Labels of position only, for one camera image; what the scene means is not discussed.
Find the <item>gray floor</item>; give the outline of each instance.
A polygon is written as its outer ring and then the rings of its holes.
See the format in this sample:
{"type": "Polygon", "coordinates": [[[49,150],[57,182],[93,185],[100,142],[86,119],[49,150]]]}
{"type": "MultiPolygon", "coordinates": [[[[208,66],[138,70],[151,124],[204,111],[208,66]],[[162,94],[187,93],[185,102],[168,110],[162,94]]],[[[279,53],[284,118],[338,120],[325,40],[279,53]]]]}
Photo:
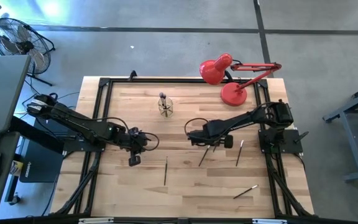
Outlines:
{"type": "MultiPolygon", "coordinates": [[[[0,15],[29,24],[93,27],[257,28],[252,0],[80,1],[0,0],[0,15]]],[[[358,30],[358,0],[260,0],[266,29],[358,30]]],[[[263,62],[259,34],[42,32],[57,50],[33,82],[42,93],[64,95],[80,89],[85,75],[198,76],[199,64],[228,52],[243,62],[263,62]]],[[[358,181],[343,175],[356,171],[342,124],[321,117],[358,90],[358,35],[267,35],[270,58],[283,65],[295,125],[304,138],[306,174],[315,214],[358,221],[358,181]]],[[[252,77],[236,72],[234,76],[252,77]]],[[[31,96],[25,86],[20,101],[31,96]]],[[[77,96],[62,99],[76,105],[77,96]]],[[[23,111],[18,106],[16,111],[23,111]]],[[[352,122],[358,125],[358,119],[352,122]]],[[[0,205],[0,218],[40,215],[51,184],[19,184],[24,203],[0,205]]]]}

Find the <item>wooden table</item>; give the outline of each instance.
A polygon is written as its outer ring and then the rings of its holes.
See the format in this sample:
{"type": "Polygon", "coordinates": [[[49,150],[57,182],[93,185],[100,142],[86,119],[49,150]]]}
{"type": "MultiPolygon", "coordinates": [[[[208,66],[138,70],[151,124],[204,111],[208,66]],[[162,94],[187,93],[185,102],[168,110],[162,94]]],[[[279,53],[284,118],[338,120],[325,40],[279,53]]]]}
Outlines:
{"type": "MultiPolygon", "coordinates": [[[[92,116],[99,78],[84,77],[77,112],[92,116]]],[[[272,101],[288,101],[283,79],[270,78],[267,82],[272,101]]],[[[214,153],[210,150],[201,167],[198,164],[206,148],[191,146],[185,136],[183,126],[189,119],[228,119],[256,107],[252,87],[246,88],[248,98],[239,107],[221,101],[221,87],[205,83],[115,83],[108,116],[122,118],[130,128],[137,126],[154,133],[161,142],[156,150],[143,153],[142,163],[135,167],[128,166],[128,152],[117,146],[106,148],[99,167],[92,216],[273,217],[265,157],[260,152],[257,137],[259,125],[231,132],[233,148],[221,146],[214,153]],[[171,118],[164,118],[158,112],[161,91],[173,100],[171,118]],[[244,140],[244,146],[236,167],[241,140],[244,140]],[[164,186],[166,157],[168,172],[164,186]],[[259,184],[258,188],[232,199],[256,184],[259,184]]],[[[193,122],[189,130],[200,129],[202,124],[193,122]]],[[[75,152],[63,161],[51,212],[61,208],[77,187],[83,158],[84,153],[75,152]]],[[[305,209],[313,213],[300,160],[294,155],[283,154],[283,163],[289,189],[305,209]]],[[[280,208],[284,211],[280,190],[278,195],[280,208]]]]}

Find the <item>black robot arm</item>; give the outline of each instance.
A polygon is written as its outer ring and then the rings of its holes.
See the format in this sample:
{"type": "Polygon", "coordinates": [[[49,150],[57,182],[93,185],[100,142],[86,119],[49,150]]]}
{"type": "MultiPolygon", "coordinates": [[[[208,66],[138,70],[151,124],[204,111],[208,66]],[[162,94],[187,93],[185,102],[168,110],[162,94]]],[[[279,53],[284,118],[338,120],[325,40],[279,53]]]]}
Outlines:
{"type": "Polygon", "coordinates": [[[88,118],[59,103],[52,95],[35,96],[34,100],[28,105],[27,112],[36,118],[53,119],[77,132],[84,141],[92,146],[104,147],[108,143],[119,146],[120,149],[125,149],[131,153],[130,166],[140,164],[139,154],[147,150],[145,146],[148,138],[137,127],[129,129],[125,123],[125,126],[121,126],[107,122],[106,118],[88,118]]]}
{"type": "Polygon", "coordinates": [[[267,124],[276,130],[283,130],[292,124],[293,118],[288,103],[268,102],[258,106],[253,111],[227,120],[215,119],[203,125],[202,130],[185,132],[191,145],[197,146],[219,146],[224,143],[224,147],[231,148],[233,137],[229,135],[231,131],[250,126],[252,124],[267,124]]]}

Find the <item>fan grille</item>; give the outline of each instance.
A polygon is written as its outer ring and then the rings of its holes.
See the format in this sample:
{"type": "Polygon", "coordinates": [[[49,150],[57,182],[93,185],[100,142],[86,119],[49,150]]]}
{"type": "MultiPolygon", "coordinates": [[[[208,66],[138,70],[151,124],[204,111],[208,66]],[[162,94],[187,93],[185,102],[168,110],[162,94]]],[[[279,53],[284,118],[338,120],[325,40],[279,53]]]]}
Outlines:
{"type": "MultiPolygon", "coordinates": [[[[25,28],[25,30],[30,34],[31,38],[28,39],[29,42],[32,43],[34,49],[39,51],[44,56],[45,63],[39,63],[35,67],[34,74],[41,74],[45,72],[50,65],[50,53],[48,45],[45,43],[44,39],[37,35],[35,30],[31,28],[29,25],[24,22],[18,21],[17,19],[10,18],[1,18],[0,19],[0,37],[9,39],[12,43],[23,43],[25,40],[22,40],[17,33],[17,29],[19,26],[25,28]]],[[[5,48],[5,46],[0,41],[0,54],[1,55],[23,55],[25,53],[20,52],[11,52],[5,48]]],[[[29,73],[33,72],[33,67],[35,66],[35,60],[31,57],[31,63],[29,66],[29,73]]]]}

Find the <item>pencil cup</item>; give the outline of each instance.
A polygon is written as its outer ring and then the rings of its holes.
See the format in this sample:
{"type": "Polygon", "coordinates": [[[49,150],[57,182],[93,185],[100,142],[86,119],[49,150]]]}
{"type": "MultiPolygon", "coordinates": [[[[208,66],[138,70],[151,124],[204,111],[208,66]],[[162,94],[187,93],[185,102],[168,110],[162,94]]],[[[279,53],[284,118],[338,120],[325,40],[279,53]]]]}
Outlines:
{"type": "Polygon", "coordinates": [[[173,102],[171,98],[160,98],[158,100],[158,110],[160,111],[161,116],[165,118],[171,117],[173,114],[173,102]]]}

